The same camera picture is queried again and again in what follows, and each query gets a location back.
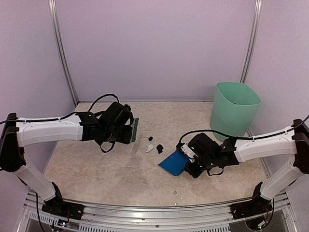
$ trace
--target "purple wall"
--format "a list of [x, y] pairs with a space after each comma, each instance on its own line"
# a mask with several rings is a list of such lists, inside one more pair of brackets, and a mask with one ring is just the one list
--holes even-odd
[[216, 83], [240, 80], [254, 3], [57, 1], [79, 100], [213, 100]]
[[[60, 116], [73, 104], [58, 58], [48, 1], [0, 1], [0, 119]], [[55, 143], [26, 148], [41, 171]], [[14, 231], [27, 194], [13, 174], [0, 172], [0, 232]]]
[[[309, 114], [309, 2], [263, 1], [247, 79], [262, 99], [252, 124], [255, 135], [282, 129]], [[274, 173], [286, 156], [267, 158]], [[287, 189], [302, 232], [309, 228], [309, 176]]]

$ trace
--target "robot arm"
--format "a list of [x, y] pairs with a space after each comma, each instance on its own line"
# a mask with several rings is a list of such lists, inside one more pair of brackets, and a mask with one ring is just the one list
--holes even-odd
[[234, 219], [250, 217], [271, 210], [270, 201], [299, 177], [309, 174], [309, 129], [302, 120], [294, 120], [294, 130], [283, 130], [253, 137], [252, 140], [229, 138], [218, 145], [204, 133], [188, 144], [178, 144], [177, 150], [186, 155], [185, 171], [198, 178], [203, 171], [214, 167], [238, 165], [251, 159], [288, 154], [291, 158], [265, 182], [259, 183], [252, 200], [231, 206]]
[[57, 185], [24, 158], [24, 147], [30, 144], [74, 140], [129, 144], [135, 141], [138, 118], [128, 105], [113, 102], [103, 112], [78, 112], [59, 118], [17, 118], [9, 114], [0, 140], [0, 167], [15, 174], [45, 202], [42, 210], [51, 214], [80, 219], [83, 206], [65, 202]]

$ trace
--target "blue scoop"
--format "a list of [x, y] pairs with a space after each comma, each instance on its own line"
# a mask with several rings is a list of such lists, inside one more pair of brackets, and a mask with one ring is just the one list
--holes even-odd
[[175, 151], [161, 163], [159, 166], [174, 176], [180, 175], [184, 171], [185, 164], [189, 159], [179, 151]]

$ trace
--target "floor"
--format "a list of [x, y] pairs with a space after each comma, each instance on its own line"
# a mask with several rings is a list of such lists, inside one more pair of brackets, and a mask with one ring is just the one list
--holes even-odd
[[[91, 104], [81, 103], [77, 111]], [[110, 103], [97, 103], [92, 112]], [[103, 154], [94, 141], [60, 141], [44, 175], [54, 181], [64, 198], [90, 203], [127, 206], [181, 206], [219, 203], [250, 197], [254, 187], [266, 179], [259, 159], [226, 167], [221, 176], [204, 172], [193, 179], [187, 172], [174, 177], [157, 164], [175, 151], [178, 139], [192, 130], [209, 129], [211, 102], [130, 102], [134, 117], [139, 117], [137, 140], [116, 144]], [[146, 153], [150, 143], [161, 144]], [[212, 133], [209, 137], [215, 140]], [[189, 142], [192, 136], [183, 141]]]

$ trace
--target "plastic waste basket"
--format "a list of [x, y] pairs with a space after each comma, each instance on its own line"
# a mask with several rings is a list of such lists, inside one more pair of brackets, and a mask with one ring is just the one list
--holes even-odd
[[[243, 136], [256, 114], [261, 99], [247, 85], [239, 82], [217, 84], [211, 128], [232, 136]], [[220, 141], [226, 137], [214, 133]]]

